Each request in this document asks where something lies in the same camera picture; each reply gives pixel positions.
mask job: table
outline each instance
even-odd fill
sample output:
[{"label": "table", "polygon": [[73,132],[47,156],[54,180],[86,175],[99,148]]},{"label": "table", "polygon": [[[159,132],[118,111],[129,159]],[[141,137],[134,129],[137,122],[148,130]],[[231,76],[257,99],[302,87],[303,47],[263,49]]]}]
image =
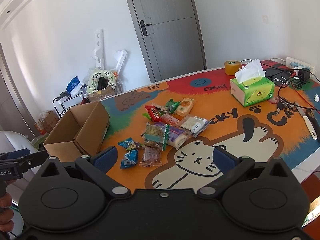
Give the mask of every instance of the table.
[{"label": "table", "polygon": [[[274,61],[263,63],[279,70],[285,69]],[[274,68],[264,68],[267,76],[279,73]],[[132,192],[137,188],[193,188],[196,191],[222,175],[218,168],[209,167],[214,162],[212,146],[222,146],[237,157],[248,155],[257,162],[280,156],[302,182],[320,163],[320,144],[312,139],[303,118],[296,109],[281,111],[275,116],[276,105],[268,101],[243,107],[230,93],[230,78],[223,68],[205,70],[102,101],[110,114],[110,128],[101,149],[116,146],[118,150],[117,161],[107,175]],[[280,85],[287,78],[288,73],[284,72],[275,76],[274,81]],[[293,84],[300,95],[320,108],[320,103],[313,101],[315,94],[320,94],[318,83],[308,80]],[[308,106],[291,85],[281,89],[281,96],[290,102]],[[209,127],[197,139],[187,140],[179,150],[168,146],[162,152],[161,167],[136,165],[121,170],[120,162],[126,151],[118,146],[118,142],[132,137],[143,143],[140,135],[147,122],[142,116],[146,112],[144,106],[152,102],[164,105],[171,98],[180,101],[184,97],[196,100],[191,114],[211,120]],[[320,115],[315,115],[320,122]],[[140,150],[138,162],[142,155],[143,150]],[[181,157],[184,158],[179,163],[182,168],[179,168],[176,161]],[[201,158],[200,163],[194,162],[197,158]]]}]

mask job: finger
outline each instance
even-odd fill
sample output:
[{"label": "finger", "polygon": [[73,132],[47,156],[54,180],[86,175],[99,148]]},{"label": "finger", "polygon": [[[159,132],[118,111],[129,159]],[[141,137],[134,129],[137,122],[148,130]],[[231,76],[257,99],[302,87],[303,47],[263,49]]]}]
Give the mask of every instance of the finger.
[{"label": "finger", "polygon": [[2,198],[0,198],[0,207],[7,208],[12,206],[12,197],[8,192],[4,194]]},{"label": "finger", "polygon": [[6,181],[7,186],[9,186],[9,185],[12,184],[12,183],[15,183],[16,181],[17,181],[16,179]]},{"label": "finger", "polygon": [[9,221],[8,223],[4,224],[4,225],[0,225],[0,231],[2,232],[11,232],[13,230],[14,227],[14,223],[13,221]]},{"label": "finger", "polygon": [[0,214],[0,224],[4,225],[8,223],[13,218],[13,210],[10,208],[6,208],[1,214]]}]

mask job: tape roll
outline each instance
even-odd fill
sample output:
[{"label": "tape roll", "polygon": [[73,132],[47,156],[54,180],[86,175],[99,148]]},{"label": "tape roll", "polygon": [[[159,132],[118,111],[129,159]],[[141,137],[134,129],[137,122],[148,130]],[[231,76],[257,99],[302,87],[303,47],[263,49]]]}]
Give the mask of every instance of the tape roll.
[{"label": "tape roll", "polygon": [[236,60],[226,61],[224,63],[224,69],[227,75],[234,76],[236,72],[241,68],[241,63]]}]

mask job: white knife handle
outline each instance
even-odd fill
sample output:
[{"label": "white knife handle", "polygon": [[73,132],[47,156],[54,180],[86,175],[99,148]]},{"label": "white knife handle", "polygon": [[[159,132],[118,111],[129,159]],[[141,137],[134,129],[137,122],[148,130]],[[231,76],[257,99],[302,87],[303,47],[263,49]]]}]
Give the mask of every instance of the white knife handle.
[{"label": "white knife handle", "polygon": [[307,128],[308,128],[311,136],[313,137],[313,139],[314,139],[314,140],[317,140],[317,139],[318,139],[318,136],[317,136],[317,134],[316,134],[316,132],[315,132],[315,129],[313,128],[310,120],[308,119],[308,117],[307,117],[307,116],[303,116],[302,118],[304,119],[304,122],[306,123]]}]

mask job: silver bolt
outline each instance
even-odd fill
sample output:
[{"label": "silver bolt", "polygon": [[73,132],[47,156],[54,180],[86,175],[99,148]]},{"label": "silver bolt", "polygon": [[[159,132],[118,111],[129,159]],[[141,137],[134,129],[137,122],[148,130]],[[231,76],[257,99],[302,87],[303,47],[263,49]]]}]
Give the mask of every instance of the silver bolt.
[{"label": "silver bolt", "polygon": [[160,197],[169,197],[169,194],[166,192],[160,193]]},{"label": "silver bolt", "polygon": [[117,195],[123,195],[128,192],[128,189],[126,187],[114,187],[112,192]]},{"label": "silver bolt", "polygon": [[216,193],[216,189],[214,187],[202,187],[200,189],[200,192],[203,195],[212,195],[212,194]]}]

